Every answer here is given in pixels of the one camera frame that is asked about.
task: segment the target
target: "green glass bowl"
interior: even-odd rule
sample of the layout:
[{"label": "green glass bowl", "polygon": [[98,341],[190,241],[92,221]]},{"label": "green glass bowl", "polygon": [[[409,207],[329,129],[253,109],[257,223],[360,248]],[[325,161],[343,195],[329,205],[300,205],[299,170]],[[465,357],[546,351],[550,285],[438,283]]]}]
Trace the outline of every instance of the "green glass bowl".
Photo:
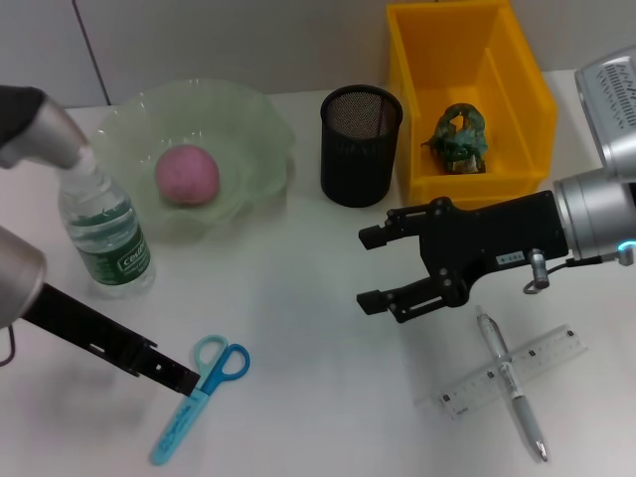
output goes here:
[{"label": "green glass bowl", "polygon": [[[269,98],[217,79],[169,82],[113,111],[90,138],[95,156],[130,195],[144,230],[208,228],[278,193],[287,181],[293,132]],[[206,205],[176,206],[159,194],[155,165],[164,151],[194,144],[215,158],[219,193]]]}]

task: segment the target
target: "blue scissors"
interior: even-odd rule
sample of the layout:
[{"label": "blue scissors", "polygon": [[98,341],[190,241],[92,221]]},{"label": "blue scissors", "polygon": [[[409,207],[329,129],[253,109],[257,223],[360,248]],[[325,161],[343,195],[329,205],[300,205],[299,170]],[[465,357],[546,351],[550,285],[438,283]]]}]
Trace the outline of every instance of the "blue scissors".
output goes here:
[{"label": "blue scissors", "polygon": [[[211,342],[221,344],[221,348],[209,363],[201,359],[201,350]],[[242,369],[231,375],[223,372],[223,367],[234,352],[243,356],[244,364]],[[241,345],[229,345],[228,340],[223,336],[211,335],[201,340],[194,349],[195,363],[201,374],[201,378],[193,389],[192,393],[186,397],[172,416],[170,422],[164,429],[159,441],[150,454],[150,462],[155,465],[163,465],[168,462],[170,456],[179,446],[186,436],[190,427],[197,419],[203,408],[210,400],[210,395],[224,381],[234,381],[241,378],[249,369],[249,353]]]}]

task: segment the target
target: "yellow storage box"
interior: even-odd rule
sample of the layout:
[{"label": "yellow storage box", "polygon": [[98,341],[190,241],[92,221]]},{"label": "yellow storage box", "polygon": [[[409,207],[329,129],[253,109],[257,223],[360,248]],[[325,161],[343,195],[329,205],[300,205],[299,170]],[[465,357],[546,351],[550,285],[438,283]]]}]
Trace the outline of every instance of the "yellow storage box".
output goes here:
[{"label": "yellow storage box", "polygon": [[[550,171],[553,100],[507,0],[391,5],[392,93],[404,109],[397,176],[406,204],[475,209],[537,190]],[[422,144],[451,104],[486,120],[486,173],[447,175]]]}]

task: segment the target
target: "pen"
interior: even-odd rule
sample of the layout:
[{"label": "pen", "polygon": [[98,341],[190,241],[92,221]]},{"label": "pen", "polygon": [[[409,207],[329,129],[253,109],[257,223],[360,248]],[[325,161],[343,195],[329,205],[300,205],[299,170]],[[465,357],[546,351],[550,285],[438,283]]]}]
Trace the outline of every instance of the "pen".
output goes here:
[{"label": "pen", "polygon": [[[499,330],[499,326],[490,316],[488,316],[481,307],[477,307],[477,322],[481,329],[488,349],[496,359],[502,359],[508,354],[508,347],[504,341],[504,337]],[[526,434],[526,438],[530,442],[531,447],[536,450],[539,457],[544,462],[548,462],[548,453],[546,450],[546,441],[539,429],[537,420],[533,415],[528,399],[521,388],[521,382],[517,376],[517,372],[510,362],[509,358],[505,358],[499,364],[499,374],[504,380],[506,391],[512,400],[513,409],[517,415],[517,419]]]}]

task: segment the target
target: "scissors handle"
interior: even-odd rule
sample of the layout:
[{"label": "scissors handle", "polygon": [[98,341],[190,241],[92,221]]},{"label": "scissors handle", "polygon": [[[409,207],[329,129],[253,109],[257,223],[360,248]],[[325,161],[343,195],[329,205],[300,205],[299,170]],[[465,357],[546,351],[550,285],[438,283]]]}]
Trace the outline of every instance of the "scissors handle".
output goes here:
[{"label": "scissors handle", "polygon": [[[209,343],[219,343],[221,346],[217,350],[217,353],[214,355],[214,357],[209,362],[205,362],[201,359],[201,351],[203,350],[204,346]],[[206,336],[202,340],[199,340],[199,343],[195,345],[193,354],[195,355],[195,364],[197,365],[197,369],[199,369],[199,375],[201,375],[199,381],[197,382],[197,388],[200,388],[201,385],[206,381],[206,379],[210,375],[210,372],[215,368],[227,347],[228,340],[226,340],[226,338],[221,335]]]},{"label": "scissors handle", "polygon": [[[240,371],[237,371],[236,373],[232,373],[228,375],[224,373],[223,367],[226,365],[226,363],[228,362],[228,359],[230,358],[230,355],[234,351],[236,351],[237,353],[240,353],[243,356],[244,363]],[[237,380],[238,378],[241,378],[242,376],[244,376],[244,374],[247,373],[248,369],[249,369],[249,353],[247,352],[247,350],[241,345],[237,345],[237,344],[229,345],[226,348],[226,350],[223,352],[221,357],[219,358],[218,364],[215,366],[215,368],[212,370],[212,372],[210,373],[206,381],[201,386],[201,391],[203,391],[207,395],[211,395],[215,391],[215,389],[219,386],[220,383],[222,383],[223,381]]]}]

